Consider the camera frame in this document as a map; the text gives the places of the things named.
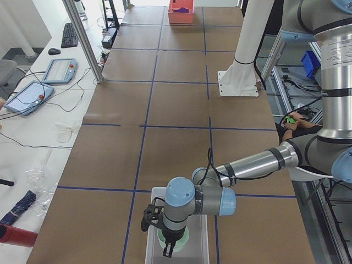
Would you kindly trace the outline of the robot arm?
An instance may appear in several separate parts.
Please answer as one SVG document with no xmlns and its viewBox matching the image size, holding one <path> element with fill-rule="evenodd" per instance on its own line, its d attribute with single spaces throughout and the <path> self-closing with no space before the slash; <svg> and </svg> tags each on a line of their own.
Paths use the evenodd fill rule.
<svg viewBox="0 0 352 264">
<path fill-rule="evenodd" d="M 189 238 L 186 223 L 193 215 L 230 216 L 237 201 L 232 190 L 238 182 L 259 180 L 284 168 L 301 168 L 320 177 L 351 182 L 351 1 L 285 1 L 282 36 L 321 44 L 323 124 L 289 119 L 283 131 L 304 130 L 282 136 L 278 147 L 220 166 L 209 162 L 190 179 L 170 180 L 162 204 L 144 210 L 141 229 L 157 229 L 164 257 L 180 251 Z"/>
</svg>

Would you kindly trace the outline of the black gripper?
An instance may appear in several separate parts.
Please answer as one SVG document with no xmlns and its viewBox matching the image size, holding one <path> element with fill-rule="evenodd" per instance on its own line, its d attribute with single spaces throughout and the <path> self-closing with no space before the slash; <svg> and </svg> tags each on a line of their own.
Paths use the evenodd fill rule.
<svg viewBox="0 0 352 264">
<path fill-rule="evenodd" d="M 165 237 L 167 234 L 175 234 L 176 230 L 171 230 L 163 222 L 163 206 L 156 205 L 157 200 L 161 200 L 164 202 L 164 199 L 155 197 L 152 202 L 147 206 L 147 208 L 143 212 L 143 218 L 141 220 L 141 230 L 143 232 L 148 231 L 149 226 L 154 226 L 157 229 L 161 229 L 162 233 Z M 174 241 L 166 241 L 165 247 L 163 249 L 164 257 L 172 257 L 174 249 Z"/>
</svg>

